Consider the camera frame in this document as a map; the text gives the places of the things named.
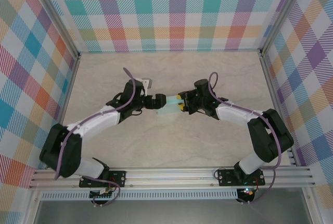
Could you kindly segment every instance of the mounting plate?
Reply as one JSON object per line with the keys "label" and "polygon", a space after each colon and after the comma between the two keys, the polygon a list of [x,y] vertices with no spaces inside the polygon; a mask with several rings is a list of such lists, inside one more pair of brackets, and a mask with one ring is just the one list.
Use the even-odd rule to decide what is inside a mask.
{"label": "mounting plate", "polygon": [[[105,182],[92,181],[87,178],[82,177],[83,180],[80,180],[80,188],[108,188],[109,184]],[[114,181],[121,188],[125,186],[126,180],[126,171],[109,171],[107,179],[108,181]]]}
{"label": "mounting plate", "polygon": [[[233,169],[219,169],[217,171],[217,178],[219,179],[219,186],[239,186],[239,181]],[[258,169],[253,173],[253,177],[249,177],[245,180],[244,186],[257,186],[255,179],[258,181],[258,186],[265,185],[264,173],[262,170]]]}

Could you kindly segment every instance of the marble surface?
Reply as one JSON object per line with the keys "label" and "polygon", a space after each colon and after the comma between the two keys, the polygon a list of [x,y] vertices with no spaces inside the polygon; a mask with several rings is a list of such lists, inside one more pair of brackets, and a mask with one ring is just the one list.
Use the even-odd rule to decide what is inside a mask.
{"label": "marble surface", "polygon": [[[64,123],[89,116],[122,92],[129,80],[123,67],[136,78],[153,80],[149,94],[167,96],[191,90],[195,81],[217,71],[218,96],[250,109],[273,107],[256,52],[83,54]],[[144,109],[85,143],[82,156],[110,167],[200,167],[233,166],[252,151],[248,129],[231,122]],[[284,154],[282,165],[289,164]]]}

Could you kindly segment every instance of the gray floor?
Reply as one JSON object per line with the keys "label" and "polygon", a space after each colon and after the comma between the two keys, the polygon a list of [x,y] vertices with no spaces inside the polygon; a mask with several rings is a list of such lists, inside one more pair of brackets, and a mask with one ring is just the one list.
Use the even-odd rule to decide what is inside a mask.
{"label": "gray floor", "polygon": [[[218,96],[251,109],[273,107],[256,52],[83,54],[65,124],[93,114],[122,92],[129,80],[123,67],[134,77],[153,79],[150,94],[167,96],[192,90],[195,81],[217,71]],[[110,167],[200,167],[233,166],[252,151],[248,129],[233,123],[144,110],[84,143],[82,154]],[[282,165],[289,164],[284,155]]]}
{"label": "gray floor", "polygon": [[35,224],[308,224],[301,189],[273,189],[262,201],[116,201],[105,208],[91,202],[42,202]]}

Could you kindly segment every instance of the plaid wallpaper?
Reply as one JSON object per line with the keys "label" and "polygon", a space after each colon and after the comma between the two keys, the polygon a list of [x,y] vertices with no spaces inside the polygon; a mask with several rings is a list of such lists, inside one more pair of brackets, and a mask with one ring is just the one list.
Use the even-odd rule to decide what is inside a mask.
{"label": "plaid wallpaper", "polygon": [[312,168],[333,223],[333,0],[297,0],[267,63],[298,156]]}
{"label": "plaid wallpaper", "polygon": [[0,0],[0,223],[17,223],[74,58],[39,0]]}
{"label": "plaid wallpaper", "polygon": [[271,18],[271,20],[270,20],[269,25],[268,25],[268,27],[266,28],[266,31],[265,31],[265,33],[264,33],[264,36],[263,36],[263,38],[262,38],[262,40],[261,40],[261,42],[260,42],[259,48],[261,48],[261,47],[264,45],[264,43],[265,43],[265,41],[266,41],[266,39],[267,39],[267,36],[268,36],[268,34],[270,33],[270,31],[271,31],[271,29],[272,29],[272,26],[275,24],[277,18],[279,17],[279,15],[280,15],[280,13],[281,13],[281,9],[282,9],[282,7],[284,6],[284,4],[285,4],[286,1],[287,1],[287,0],[280,0],[279,5],[276,7],[276,10],[275,10],[275,12],[274,12],[274,14],[273,14],[273,16],[272,16],[272,18]]}
{"label": "plaid wallpaper", "polygon": [[257,49],[280,0],[53,0],[82,51]]}

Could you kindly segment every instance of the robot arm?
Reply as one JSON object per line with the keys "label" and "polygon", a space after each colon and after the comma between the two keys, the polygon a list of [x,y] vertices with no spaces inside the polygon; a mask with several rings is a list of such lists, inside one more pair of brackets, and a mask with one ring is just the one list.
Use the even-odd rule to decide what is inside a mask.
{"label": "robot arm", "polygon": [[222,104],[210,94],[207,79],[195,82],[194,86],[194,90],[178,94],[178,98],[184,100],[184,103],[179,105],[182,111],[189,112],[191,115],[198,110],[203,110],[207,116],[216,120],[231,121],[249,129],[254,152],[234,166],[234,175],[239,183],[244,184],[249,177],[253,176],[253,173],[258,172],[260,167],[278,156],[273,134],[269,132],[263,119],[253,114],[254,112],[263,116],[273,127],[282,153],[293,146],[293,139],[277,111],[269,109],[264,112],[248,113],[234,107],[234,104],[228,99],[219,98],[223,102],[227,102],[227,105]]}
{"label": "robot arm", "polygon": [[147,91],[151,87],[150,79],[135,80],[135,95],[129,105],[119,111],[111,111],[118,108],[129,101],[133,93],[133,84],[130,80],[122,93],[117,94],[113,100],[99,110],[88,122],[78,125],[82,121],[63,126],[61,124],[54,125],[46,139],[40,154],[40,160],[52,169],[56,170],[59,153],[62,143],[68,133],[76,126],[76,129],[69,136],[66,146],[63,150],[61,158],[60,175],[69,177],[71,175],[79,175],[91,178],[100,178],[108,180],[109,167],[97,160],[96,158],[82,158],[82,143],[88,141],[104,129],[115,126],[132,115],[134,111],[141,111],[143,108],[159,109],[166,104],[166,96],[156,94],[153,99],[152,95],[148,95]]}

